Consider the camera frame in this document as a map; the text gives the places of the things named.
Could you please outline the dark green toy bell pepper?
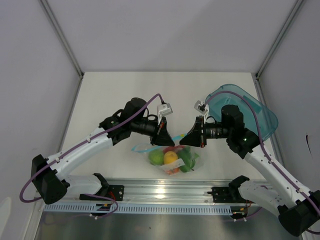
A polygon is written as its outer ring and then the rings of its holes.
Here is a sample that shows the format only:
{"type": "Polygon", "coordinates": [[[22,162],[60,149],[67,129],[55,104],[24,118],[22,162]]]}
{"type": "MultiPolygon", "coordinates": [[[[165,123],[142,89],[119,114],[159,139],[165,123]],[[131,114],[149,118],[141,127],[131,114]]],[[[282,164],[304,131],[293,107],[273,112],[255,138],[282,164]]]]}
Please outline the dark green toy bell pepper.
{"type": "Polygon", "coordinates": [[[180,166],[179,169],[183,173],[188,173],[194,170],[196,160],[200,157],[196,152],[191,150],[190,146],[185,146],[177,152],[179,159],[183,160],[184,165],[180,166]]]}

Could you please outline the clear zip bag teal zipper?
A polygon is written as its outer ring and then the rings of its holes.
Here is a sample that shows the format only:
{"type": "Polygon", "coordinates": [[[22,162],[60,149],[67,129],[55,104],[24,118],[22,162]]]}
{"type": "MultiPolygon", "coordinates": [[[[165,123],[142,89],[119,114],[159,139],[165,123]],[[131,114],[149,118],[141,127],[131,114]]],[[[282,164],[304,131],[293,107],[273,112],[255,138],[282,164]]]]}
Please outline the clear zip bag teal zipper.
{"type": "Polygon", "coordinates": [[[175,146],[140,143],[131,151],[141,155],[148,164],[167,175],[193,173],[203,167],[204,160],[198,148],[180,144],[180,140],[185,136],[183,133],[173,137],[175,146]]]}

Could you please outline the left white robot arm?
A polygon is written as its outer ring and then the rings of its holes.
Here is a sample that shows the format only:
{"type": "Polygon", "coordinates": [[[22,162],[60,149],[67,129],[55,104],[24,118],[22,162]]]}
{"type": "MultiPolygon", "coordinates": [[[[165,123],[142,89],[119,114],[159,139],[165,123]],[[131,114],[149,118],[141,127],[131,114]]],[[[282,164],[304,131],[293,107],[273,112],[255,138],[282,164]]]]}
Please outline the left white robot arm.
{"type": "Polygon", "coordinates": [[[175,143],[168,133],[166,120],[173,112],[170,104],[163,101],[158,105],[152,119],[145,115],[148,105],[144,99],[134,97],[76,145],[47,158],[41,154],[34,157],[30,181],[40,199],[50,205],[66,195],[80,200],[113,198],[112,187],[100,173],[89,176],[70,173],[99,152],[129,138],[131,133],[148,136],[151,145],[173,147],[175,143]]]}

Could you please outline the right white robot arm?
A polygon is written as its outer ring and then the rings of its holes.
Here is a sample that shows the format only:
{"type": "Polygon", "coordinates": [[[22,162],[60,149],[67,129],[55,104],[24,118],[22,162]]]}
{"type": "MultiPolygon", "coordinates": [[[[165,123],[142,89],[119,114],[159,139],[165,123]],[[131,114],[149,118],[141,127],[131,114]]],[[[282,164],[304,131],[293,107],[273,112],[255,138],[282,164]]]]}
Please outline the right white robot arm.
{"type": "Polygon", "coordinates": [[[267,151],[259,136],[245,127],[238,106],[223,106],[220,122],[207,122],[208,105],[198,101],[194,108],[201,115],[180,144],[203,148],[208,139],[225,139],[229,148],[252,165],[273,188],[268,190],[240,176],[230,182],[229,198],[234,202],[245,199],[258,204],[275,215],[282,227],[295,237],[310,233],[310,227],[320,219],[320,192],[311,191],[299,182],[267,151]]]}

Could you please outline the teal plastic tub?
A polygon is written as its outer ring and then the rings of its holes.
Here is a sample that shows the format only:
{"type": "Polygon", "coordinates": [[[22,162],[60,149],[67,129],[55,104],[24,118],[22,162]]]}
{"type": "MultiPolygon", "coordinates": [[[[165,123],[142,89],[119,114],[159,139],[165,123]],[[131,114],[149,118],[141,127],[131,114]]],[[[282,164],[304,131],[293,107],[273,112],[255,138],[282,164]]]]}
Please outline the teal plastic tub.
{"type": "Polygon", "coordinates": [[[278,118],[265,105],[255,97],[235,84],[224,84],[210,93],[206,99],[209,101],[209,115],[215,120],[221,121],[222,107],[225,105],[236,105],[243,114],[244,126],[258,134],[255,119],[258,120],[261,138],[266,141],[271,137],[278,127],[278,118]]]}

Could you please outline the aluminium mounting rail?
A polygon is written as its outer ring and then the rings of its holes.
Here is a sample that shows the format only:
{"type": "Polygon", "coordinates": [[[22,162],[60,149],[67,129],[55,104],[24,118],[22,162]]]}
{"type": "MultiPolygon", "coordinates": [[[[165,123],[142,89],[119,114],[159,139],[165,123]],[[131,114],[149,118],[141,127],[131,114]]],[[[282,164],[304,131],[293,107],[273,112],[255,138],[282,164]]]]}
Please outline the aluminium mounting rail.
{"type": "Polygon", "coordinates": [[[38,198],[47,205],[54,204],[61,199],[80,200],[80,194],[93,196],[101,187],[109,185],[123,185],[124,195],[120,203],[146,203],[146,204],[170,204],[185,202],[195,204],[197,202],[213,202],[211,195],[207,194],[212,187],[230,187],[238,189],[247,177],[241,175],[234,180],[169,180],[169,179],[105,179],[95,173],[89,176],[69,175],[65,180],[54,179],[51,182],[35,180],[38,198]]]}

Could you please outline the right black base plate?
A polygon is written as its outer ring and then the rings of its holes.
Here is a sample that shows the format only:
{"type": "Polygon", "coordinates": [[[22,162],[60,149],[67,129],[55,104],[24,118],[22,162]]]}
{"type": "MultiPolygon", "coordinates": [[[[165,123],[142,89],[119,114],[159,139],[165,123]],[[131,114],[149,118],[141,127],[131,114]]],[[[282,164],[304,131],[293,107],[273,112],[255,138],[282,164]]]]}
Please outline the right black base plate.
{"type": "Polygon", "coordinates": [[[241,197],[238,189],[232,187],[215,186],[207,194],[212,196],[214,203],[245,204],[248,202],[241,197]]]}

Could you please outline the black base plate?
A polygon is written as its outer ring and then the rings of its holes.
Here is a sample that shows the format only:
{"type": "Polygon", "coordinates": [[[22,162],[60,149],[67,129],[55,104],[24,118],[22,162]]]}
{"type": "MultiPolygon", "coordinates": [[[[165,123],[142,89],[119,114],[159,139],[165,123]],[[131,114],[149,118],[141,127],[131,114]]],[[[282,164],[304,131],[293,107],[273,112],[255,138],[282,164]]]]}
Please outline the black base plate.
{"type": "Polygon", "coordinates": [[[214,203],[245,204],[248,202],[241,197],[238,189],[232,187],[215,186],[207,194],[212,196],[214,203]]]}
{"type": "Polygon", "coordinates": [[[93,194],[93,196],[89,196],[88,194],[80,194],[79,199],[82,201],[98,201],[105,200],[105,198],[110,198],[115,201],[122,201],[125,193],[124,185],[109,185],[102,186],[97,193],[93,194]]]}

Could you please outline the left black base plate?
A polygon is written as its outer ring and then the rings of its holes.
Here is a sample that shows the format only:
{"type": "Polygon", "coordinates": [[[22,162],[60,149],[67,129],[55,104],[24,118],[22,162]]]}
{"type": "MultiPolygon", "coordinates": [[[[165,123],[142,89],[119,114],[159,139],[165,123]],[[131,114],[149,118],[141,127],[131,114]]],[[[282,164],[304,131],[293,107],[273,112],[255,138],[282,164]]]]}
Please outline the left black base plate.
{"type": "Polygon", "coordinates": [[[97,193],[93,194],[93,196],[89,196],[88,194],[80,194],[79,199],[82,201],[98,201],[105,200],[105,198],[110,198],[115,201],[122,201],[125,193],[124,185],[109,185],[102,186],[97,193]]]}

